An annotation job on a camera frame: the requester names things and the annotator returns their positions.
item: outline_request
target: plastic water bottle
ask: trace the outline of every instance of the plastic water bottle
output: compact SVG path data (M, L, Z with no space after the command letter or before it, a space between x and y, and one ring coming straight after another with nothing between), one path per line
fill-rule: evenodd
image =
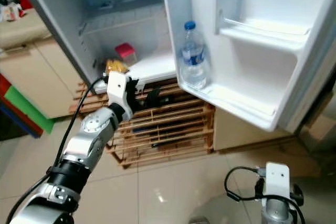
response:
M195 32L196 24L188 21L184 24L185 40L182 48L183 62L180 73L191 87L202 89L206 85L206 70L203 54L203 37Z

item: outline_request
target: bottle label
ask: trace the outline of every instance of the bottle label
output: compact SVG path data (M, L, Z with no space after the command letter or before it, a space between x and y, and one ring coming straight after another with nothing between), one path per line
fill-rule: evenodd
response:
M203 50L200 54L190 56L190 52L183 52L183 59L186 65L194 66L200 64L204 60Z

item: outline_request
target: wooden rack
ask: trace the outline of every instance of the wooden rack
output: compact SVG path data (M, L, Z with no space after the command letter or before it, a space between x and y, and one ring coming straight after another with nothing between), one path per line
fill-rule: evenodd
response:
M181 90L176 79L147 85L136 94L144 100L153 88L160 86L160 97L169 96L171 104L136 112L130 121L122 122L107 144L110 153L123 168L144 165L189 155L205 155L213 151L215 107ZM80 86L80 94L85 85ZM80 113L88 113L107 105L106 94L90 94ZM70 107L73 113L77 105Z

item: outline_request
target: water bottle cap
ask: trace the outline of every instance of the water bottle cap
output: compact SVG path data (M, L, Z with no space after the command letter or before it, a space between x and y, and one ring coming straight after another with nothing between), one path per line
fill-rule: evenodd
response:
M192 30L195 27L196 27L196 23L195 23L195 21L192 21L192 20L190 20L190 21L188 21L184 24L184 29L186 29L186 30Z

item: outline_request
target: refrigerator door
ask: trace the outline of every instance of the refrigerator door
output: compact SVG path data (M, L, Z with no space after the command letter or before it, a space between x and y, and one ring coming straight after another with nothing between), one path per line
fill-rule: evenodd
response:
M336 63L335 0L164 0L179 85L266 131L293 132ZM184 23L209 66L201 90L182 78Z

